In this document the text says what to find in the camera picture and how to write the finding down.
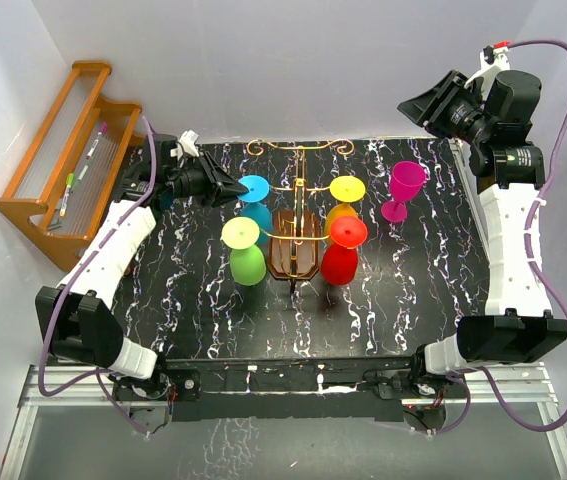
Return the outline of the blue plastic wine glass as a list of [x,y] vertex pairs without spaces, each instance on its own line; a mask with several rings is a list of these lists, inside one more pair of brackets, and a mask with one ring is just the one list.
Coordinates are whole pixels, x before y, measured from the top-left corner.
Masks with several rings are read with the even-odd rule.
[[268,233],[273,232],[273,216],[268,207],[263,203],[264,199],[270,192],[270,185],[266,178],[259,175],[247,175],[239,179],[247,190],[239,196],[243,203],[240,211],[241,217],[254,220],[261,231],[257,244],[261,247],[265,246],[268,241]]

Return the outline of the magenta plastic wine glass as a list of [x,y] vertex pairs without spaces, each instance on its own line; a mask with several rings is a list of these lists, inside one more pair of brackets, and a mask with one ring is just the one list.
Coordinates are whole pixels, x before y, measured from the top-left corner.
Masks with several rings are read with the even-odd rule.
[[406,203],[422,189],[426,173],[421,165],[411,161],[397,163],[391,172],[389,193],[391,200],[381,207],[383,218],[391,223],[400,223],[407,218]]

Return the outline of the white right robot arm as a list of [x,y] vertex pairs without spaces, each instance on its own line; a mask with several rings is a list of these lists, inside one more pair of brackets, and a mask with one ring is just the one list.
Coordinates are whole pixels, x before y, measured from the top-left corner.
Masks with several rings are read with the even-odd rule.
[[444,374],[533,363],[567,338],[567,321],[553,315],[533,272],[542,261],[526,249],[540,241],[539,222],[530,209],[546,180],[543,153],[527,138],[542,84],[519,70],[497,73],[486,94],[480,91],[484,84],[452,70],[432,89],[398,106],[428,133],[469,145],[487,228],[485,310],[462,317],[454,335],[420,348],[423,363],[409,371],[408,381],[423,397],[443,387]]

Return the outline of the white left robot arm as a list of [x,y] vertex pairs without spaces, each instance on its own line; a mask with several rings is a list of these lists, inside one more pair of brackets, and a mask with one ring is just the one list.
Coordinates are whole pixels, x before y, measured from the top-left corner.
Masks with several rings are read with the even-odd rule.
[[112,305],[127,267],[174,201],[196,198],[218,207],[246,193],[196,140],[193,131],[179,137],[149,134],[141,160],[124,173],[78,263],[57,286],[39,290],[42,363],[54,355],[135,378],[135,387],[149,399],[167,392],[170,376],[156,366],[158,354],[126,336]]

